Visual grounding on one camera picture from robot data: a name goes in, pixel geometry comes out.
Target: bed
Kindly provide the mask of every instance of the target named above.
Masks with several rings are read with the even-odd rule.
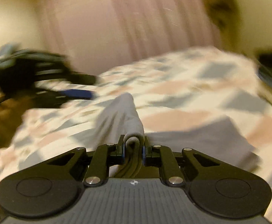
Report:
[[[42,81],[53,90],[85,89],[93,101],[74,100],[62,109],[31,109],[9,148],[0,150],[0,180],[85,142],[96,117],[118,95],[134,97],[145,133],[190,130],[228,116],[261,161],[253,172],[272,188],[272,106],[257,96],[255,65],[214,47],[192,47],[114,67],[93,86]],[[266,212],[272,221],[272,201]]]

